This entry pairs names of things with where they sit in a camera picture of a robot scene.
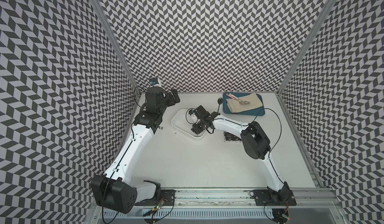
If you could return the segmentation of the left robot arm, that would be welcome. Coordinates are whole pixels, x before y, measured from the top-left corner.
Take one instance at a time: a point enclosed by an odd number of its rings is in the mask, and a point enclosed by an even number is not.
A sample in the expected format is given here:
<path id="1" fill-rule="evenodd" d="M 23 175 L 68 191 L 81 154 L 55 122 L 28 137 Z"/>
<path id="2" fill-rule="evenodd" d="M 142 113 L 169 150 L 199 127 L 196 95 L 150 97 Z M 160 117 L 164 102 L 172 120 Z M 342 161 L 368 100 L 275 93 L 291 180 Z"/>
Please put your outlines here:
<path id="1" fill-rule="evenodd" d="M 149 140 L 163 121 L 167 107 L 180 102 L 178 91 L 169 92 L 160 86 L 148 88 L 146 101 L 131 124 L 131 134 L 115 160 L 102 175 L 91 180 L 91 189 L 98 206 L 123 214 L 140 202 L 157 202 L 161 185 L 144 181 L 139 186 L 131 184 L 134 169 Z"/>

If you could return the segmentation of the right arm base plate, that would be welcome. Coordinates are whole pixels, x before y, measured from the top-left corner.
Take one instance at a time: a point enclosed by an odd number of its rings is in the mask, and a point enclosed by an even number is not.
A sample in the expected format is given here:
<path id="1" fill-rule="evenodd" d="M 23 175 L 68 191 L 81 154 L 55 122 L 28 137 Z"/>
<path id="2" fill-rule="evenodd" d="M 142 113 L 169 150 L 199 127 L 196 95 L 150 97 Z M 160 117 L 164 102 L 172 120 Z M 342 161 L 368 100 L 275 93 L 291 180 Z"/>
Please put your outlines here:
<path id="1" fill-rule="evenodd" d="M 256 206 L 296 206 L 297 201 L 293 191 L 276 192 L 268 189 L 252 190 L 252 197 L 256 202 Z"/>

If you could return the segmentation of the white plastic storage box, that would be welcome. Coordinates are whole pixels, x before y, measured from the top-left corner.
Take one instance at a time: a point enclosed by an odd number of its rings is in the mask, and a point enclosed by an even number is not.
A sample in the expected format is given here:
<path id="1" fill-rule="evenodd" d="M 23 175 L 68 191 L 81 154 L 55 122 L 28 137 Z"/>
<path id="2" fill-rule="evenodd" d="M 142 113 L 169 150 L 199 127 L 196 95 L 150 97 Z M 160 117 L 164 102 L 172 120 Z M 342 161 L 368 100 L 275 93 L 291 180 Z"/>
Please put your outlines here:
<path id="1" fill-rule="evenodd" d="M 178 132 L 191 139 L 202 139 L 207 132 L 203 131 L 200 134 L 195 134 L 192 131 L 192 125 L 196 122 L 197 118 L 189 115 L 188 111 L 189 109 L 180 109 L 172 118 L 171 124 Z"/>

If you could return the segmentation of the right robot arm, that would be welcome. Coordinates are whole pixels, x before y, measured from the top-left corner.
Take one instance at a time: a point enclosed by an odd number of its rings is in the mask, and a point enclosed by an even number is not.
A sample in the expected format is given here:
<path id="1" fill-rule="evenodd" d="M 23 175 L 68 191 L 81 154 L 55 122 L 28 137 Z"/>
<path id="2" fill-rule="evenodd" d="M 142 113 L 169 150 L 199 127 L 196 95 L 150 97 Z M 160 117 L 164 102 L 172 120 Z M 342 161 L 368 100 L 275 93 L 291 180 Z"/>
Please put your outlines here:
<path id="1" fill-rule="evenodd" d="M 200 134 L 203 131 L 213 134 L 215 130 L 221 130 L 240 138 L 246 154 L 252 159 L 262 162 L 267 190 L 272 202 L 280 204 L 289 200 L 290 187 L 275 167 L 271 154 L 273 150 L 271 141 L 258 122 L 255 120 L 250 123 L 235 121 L 218 112 L 209 113 L 203 106 L 189 109 L 186 116 L 193 120 L 191 131 L 194 134 Z"/>

